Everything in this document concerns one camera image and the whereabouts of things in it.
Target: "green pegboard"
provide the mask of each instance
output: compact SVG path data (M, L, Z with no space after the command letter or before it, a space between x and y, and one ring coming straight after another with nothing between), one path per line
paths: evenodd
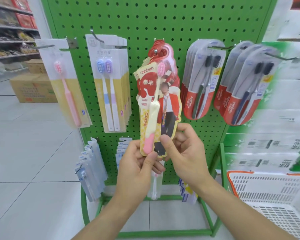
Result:
M115 153L119 137L140 138L137 85L133 77L147 57L154 38L174 48L174 57L182 79L189 46L198 38L219 39L225 46L240 40L261 42L276 0L42 0L54 38L77 37L78 47L71 50L79 84L93 122L81 129L84 141L100 138L101 153L109 178L115 185ZM96 34L114 34L127 39L132 115L126 133L104 133L93 81L85 35L93 28ZM190 121L205 144L210 165L222 140L226 124L219 112L210 107L205 117ZM177 184L171 161L165 164L163 184Z

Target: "forearm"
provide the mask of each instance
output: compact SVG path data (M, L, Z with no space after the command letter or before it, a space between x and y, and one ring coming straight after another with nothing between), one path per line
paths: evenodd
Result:
M112 198L100 214L85 226L72 240L113 240L134 210Z
M258 211L226 191L213 178L197 194L221 219L236 240L295 240Z

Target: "white tile floor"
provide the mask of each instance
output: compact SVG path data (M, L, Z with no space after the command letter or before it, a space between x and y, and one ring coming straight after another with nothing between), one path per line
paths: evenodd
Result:
M73 171L83 148L80 134L68 127L58 104L19 103L12 95L9 82L0 82L0 240L69 240L84 227ZM96 208L88 204L91 219ZM199 228L208 228L199 205L156 201L143 202L122 231ZM214 239L233 238L222 226Z

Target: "printed photo of man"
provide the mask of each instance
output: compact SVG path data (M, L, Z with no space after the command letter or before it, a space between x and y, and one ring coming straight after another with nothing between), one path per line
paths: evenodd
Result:
M161 124L161 135L172 137L176 121L179 120L178 115L180 106L178 95L168 92L169 84L166 82L161 83L160 90L163 97L158 99L160 110L157 123ZM158 153L158 156L164 155L166 152L161 142L154 143L154 150Z

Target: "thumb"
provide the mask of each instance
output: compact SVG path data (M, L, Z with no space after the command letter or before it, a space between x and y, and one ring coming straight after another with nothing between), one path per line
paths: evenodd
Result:
M151 175L151 170L158 158L158 153L156 152L150 152L148 156L145 158L142 169L141 169L141 174L148 174Z
M177 160L181 157L180 152L168 135L161 135L160 142L163 145L164 149L166 149L166 152L168 153L172 161Z

